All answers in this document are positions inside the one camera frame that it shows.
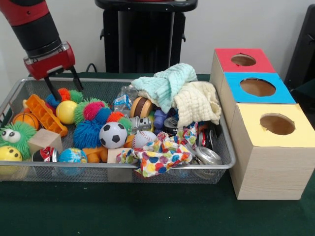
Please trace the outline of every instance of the orange basketball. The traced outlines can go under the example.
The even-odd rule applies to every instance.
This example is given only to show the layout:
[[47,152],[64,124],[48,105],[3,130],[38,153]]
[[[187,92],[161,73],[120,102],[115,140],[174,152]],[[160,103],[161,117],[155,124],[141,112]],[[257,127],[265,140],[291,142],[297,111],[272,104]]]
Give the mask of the orange basketball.
[[17,121],[24,122],[33,126],[36,130],[39,129],[39,122],[38,119],[32,115],[31,113],[19,113],[13,118],[13,124]]

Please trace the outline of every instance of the black stand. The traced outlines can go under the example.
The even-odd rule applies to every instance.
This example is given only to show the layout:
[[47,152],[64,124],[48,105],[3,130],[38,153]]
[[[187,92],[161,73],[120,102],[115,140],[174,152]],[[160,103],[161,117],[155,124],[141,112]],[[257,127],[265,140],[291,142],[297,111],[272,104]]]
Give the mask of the black stand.
[[284,83],[315,128],[315,4],[310,5]]
[[106,72],[155,73],[180,61],[183,12],[197,0],[134,2],[95,0],[104,9]]

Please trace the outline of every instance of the polka dot cloth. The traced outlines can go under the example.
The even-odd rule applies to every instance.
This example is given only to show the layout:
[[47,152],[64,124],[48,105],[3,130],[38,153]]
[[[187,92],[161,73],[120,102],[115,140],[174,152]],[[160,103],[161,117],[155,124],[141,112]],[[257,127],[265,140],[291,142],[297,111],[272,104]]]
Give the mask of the polka dot cloth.
[[136,171],[143,177],[163,174],[181,163],[187,164],[192,160],[192,154],[185,145],[189,144],[195,148],[197,126],[196,123],[190,129],[180,130],[171,138],[168,134],[160,132],[154,142],[147,143],[143,148],[123,151],[117,156],[116,161],[121,164],[140,163]]

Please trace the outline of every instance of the red box top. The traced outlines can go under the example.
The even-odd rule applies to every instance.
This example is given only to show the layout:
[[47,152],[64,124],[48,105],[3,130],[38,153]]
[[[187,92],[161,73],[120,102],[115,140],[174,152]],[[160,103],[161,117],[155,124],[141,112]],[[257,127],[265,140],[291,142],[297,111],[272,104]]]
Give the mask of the red box top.
[[275,72],[261,49],[215,49],[224,72]]

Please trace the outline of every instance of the wire mesh basket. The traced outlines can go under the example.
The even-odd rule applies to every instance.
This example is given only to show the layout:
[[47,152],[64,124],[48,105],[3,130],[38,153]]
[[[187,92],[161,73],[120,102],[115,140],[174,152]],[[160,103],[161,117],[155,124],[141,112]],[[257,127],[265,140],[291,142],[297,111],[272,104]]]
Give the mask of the wire mesh basket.
[[[81,79],[85,98],[95,97],[108,103],[116,98],[122,86],[132,80]],[[75,89],[72,79],[54,78],[56,88]],[[22,101],[32,94],[45,98],[50,94],[44,81],[26,78],[16,83],[0,107],[1,126],[11,122],[23,109]],[[63,148],[73,147],[74,125],[62,138]],[[0,162],[0,181],[56,181],[56,182],[137,182],[137,183],[208,183],[216,184],[224,172],[235,164],[235,153],[230,135],[221,116],[216,127],[217,138],[213,150],[222,158],[222,165],[180,165],[165,174],[144,178],[134,170],[137,165],[93,163],[47,163],[47,162]]]

